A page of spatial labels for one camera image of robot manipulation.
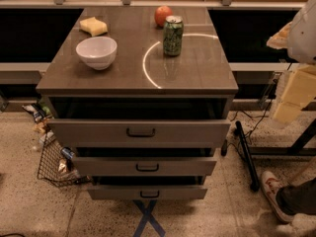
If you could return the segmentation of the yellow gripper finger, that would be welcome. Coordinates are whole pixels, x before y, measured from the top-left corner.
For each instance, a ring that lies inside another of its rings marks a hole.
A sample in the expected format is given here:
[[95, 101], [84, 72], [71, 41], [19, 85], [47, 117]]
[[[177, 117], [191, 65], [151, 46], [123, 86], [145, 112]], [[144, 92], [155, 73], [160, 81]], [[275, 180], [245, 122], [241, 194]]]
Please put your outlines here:
[[301, 113], [301, 109], [291, 103], [278, 103], [273, 114], [273, 119], [281, 123], [291, 123]]
[[305, 108], [316, 98], [316, 66], [302, 65], [289, 76], [281, 100]]

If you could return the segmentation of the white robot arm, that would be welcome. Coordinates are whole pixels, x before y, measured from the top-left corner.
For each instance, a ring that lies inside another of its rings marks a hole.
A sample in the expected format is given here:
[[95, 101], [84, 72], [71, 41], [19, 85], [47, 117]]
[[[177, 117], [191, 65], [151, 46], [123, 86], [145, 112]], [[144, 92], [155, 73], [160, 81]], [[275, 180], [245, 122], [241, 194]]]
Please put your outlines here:
[[274, 126], [285, 127], [316, 98], [316, 0], [308, 0], [291, 22], [269, 38], [267, 46], [286, 48], [287, 55], [299, 63], [279, 77], [270, 110]]

